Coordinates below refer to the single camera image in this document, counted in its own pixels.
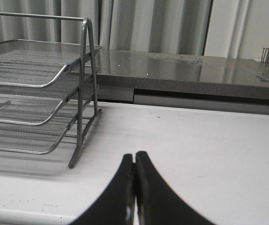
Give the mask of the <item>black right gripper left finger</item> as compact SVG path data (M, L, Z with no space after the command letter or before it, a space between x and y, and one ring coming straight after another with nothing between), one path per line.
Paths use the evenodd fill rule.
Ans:
M134 163L123 155L114 177L96 201L72 225L132 225L134 221Z

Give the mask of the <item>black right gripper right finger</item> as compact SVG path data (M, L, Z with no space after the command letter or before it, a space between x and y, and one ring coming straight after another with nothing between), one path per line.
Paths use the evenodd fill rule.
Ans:
M136 153L138 219L141 225L212 225L185 203L158 173L145 151Z

